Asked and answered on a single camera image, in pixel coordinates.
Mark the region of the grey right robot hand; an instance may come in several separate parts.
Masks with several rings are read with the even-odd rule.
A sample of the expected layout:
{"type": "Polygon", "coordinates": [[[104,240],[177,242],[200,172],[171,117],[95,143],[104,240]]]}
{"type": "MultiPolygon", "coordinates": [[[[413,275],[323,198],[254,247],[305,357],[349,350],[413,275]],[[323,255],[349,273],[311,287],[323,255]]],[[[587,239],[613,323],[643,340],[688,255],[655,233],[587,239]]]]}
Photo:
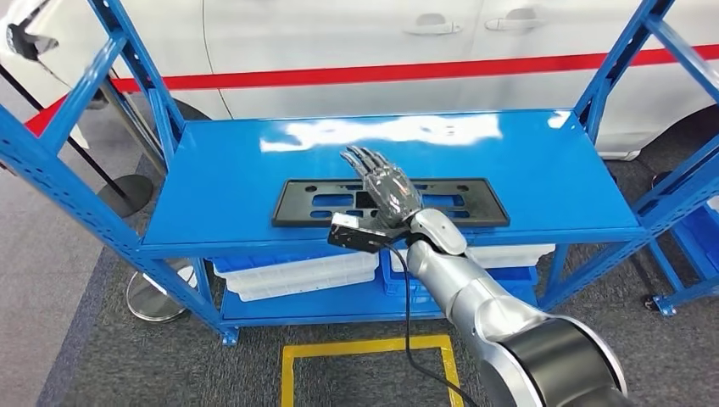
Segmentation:
{"type": "Polygon", "coordinates": [[[399,166],[380,152],[347,146],[340,156],[363,181],[383,225],[389,228],[404,226],[422,209],[421,195],[415,185],[399,166]]]}

